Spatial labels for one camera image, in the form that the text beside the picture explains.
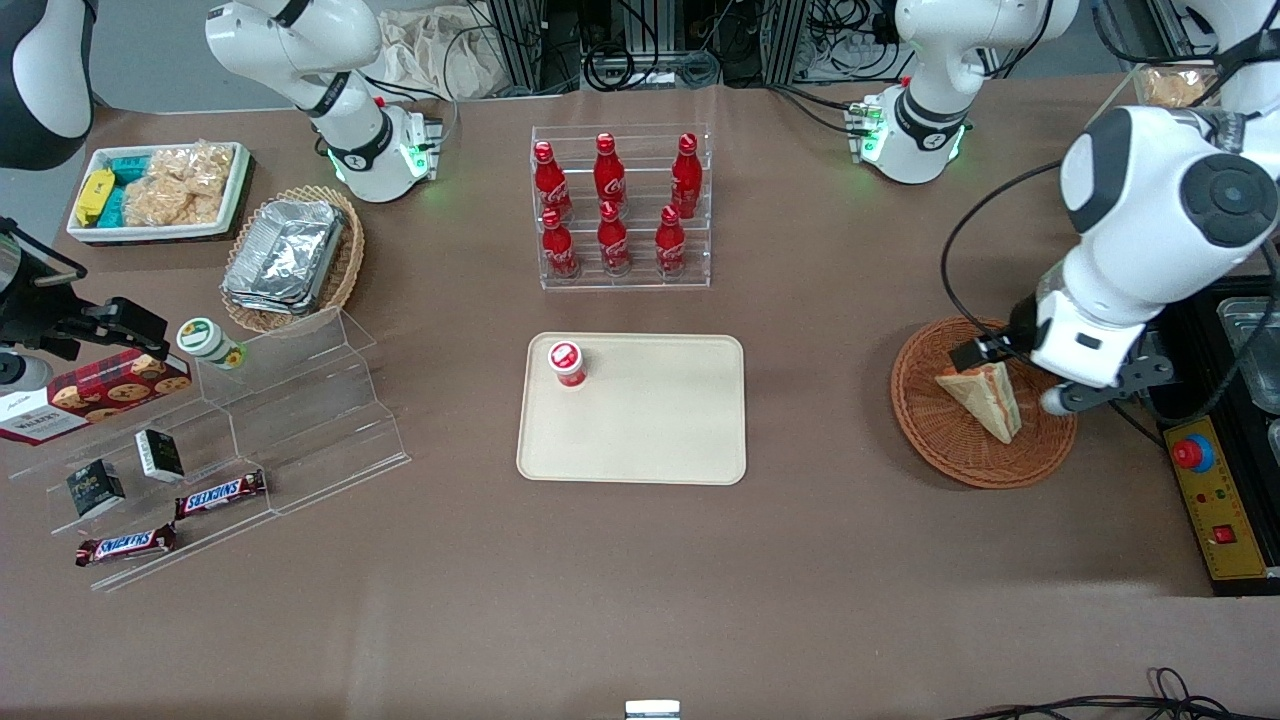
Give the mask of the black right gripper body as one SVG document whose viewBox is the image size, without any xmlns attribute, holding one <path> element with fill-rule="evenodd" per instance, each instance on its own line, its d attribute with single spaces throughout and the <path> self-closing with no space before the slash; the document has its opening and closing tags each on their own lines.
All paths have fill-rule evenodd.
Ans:
<svg viewBox="0 0 1280 720">
<path fill-rule="evenodd" d="M 35 281 L 52 270 L 3 233 L 1 346 L 33 351 L 78 351 L 81 341 L 65 333 L 64 322 L 77 323 L 87 304 L 68 284 L 38 287 Z"/>
</svg>

